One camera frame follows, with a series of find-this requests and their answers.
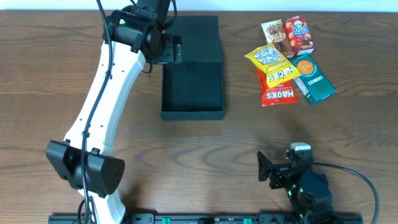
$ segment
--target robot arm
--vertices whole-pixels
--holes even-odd
[[[312,171],[311,146],[304,142],[290,145],[286,159],[290,163],[273,164],[263,153],[258,152],[259,181],[269,178],[271,189],[284,188],[302,223],[343,223],[333,212],[332,196],[324,174]]]
[[[88,151],[97,149],[97,153],[102,156],[110,156],[113,153],[113,141],[120,115],[126,104],[131,87],[145,64],[145,57],[141,51],[138,51],[138,53],[131,52],[130,46],[118,42],[113,42],[113,49],[114,66],[112,78],[108,81],[103,97],[99,101],[87,138]],[[106,72],[105,65],[108,59],[108,46],[104,43],[101,48],[98,70],[85,104],[64,139],[64,141],[70,141],[71,147],[81,147],[83,137],[81,130],[84,129],[90,109],[93,107],[95,98],[103,83]],[[79,192],[84,195],[83,189],[80,189]],[[120,201],[117,189],[111,195],[105,196],[105,198],[91,191],[89,191],[89,195],[93,197],[95,203],[97,223],[120,223],[122,221],[126,209]]]
[[[112,76],[92,117],[87,151],[84,152],[88,195],[93,198],[93,213],[99,224],[121,223],[126,212],[117,190],[124,172],[124,161],[111,155],[120,115],[134,81],[146,62],[181,62],[181,55],[174,54],[175,48],[181,46],[174,42],[172,35],[163,34],[163,30],[172,24],[165,22],[169,5],[170,0],[140,0],[136,6],[116,10],[107,17],[111,40],[107,35],[103,36],[105,42],[98,70],[83,108],[64,141],[50,141],[47,147],[46,155],[59,176],[84,195],[80,162],[82,132],[106,78],[108,44],[112,44]]]

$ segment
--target pretzel stick box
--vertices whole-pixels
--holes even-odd
[[[266,37],[267,44],[274,43],[275,48],[282,52],[287,58],[294,56],[289,38],[286,35],[285,27],[280,19],[261,24],[261,29]]]

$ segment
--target white wall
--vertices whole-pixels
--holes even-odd
[[[129,0],[102,0],[121,9]],[[0,0],[0,9],[98,9],[95,0]],[[179,11],[398,12],[398,0],[177,0]]]

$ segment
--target snack box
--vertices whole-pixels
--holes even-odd
[[[299,56],[291,62],[302,74],[294,78],[294,81],[311,105],[335,94],[335,88],[309,54]]]
[[[261,24],[261,29],[266,37],[267,44],[274,43],[275,48],[282,52],[287,58],[294,56],[292,46],[290,45],[289,38],[287,37],[285,27],[282,20],[265,22]]]
[[[284,21],[284,27],[293,52],[297,56],[310,54],[315,50],[315,44],[304,16],[287,18]]]

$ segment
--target teal snack box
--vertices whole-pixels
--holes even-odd
[[[309,54],[299,56],[291,62],[302,74],[294,78],[294,81],[311,105],[317,104],[335,94],[336,89]]]

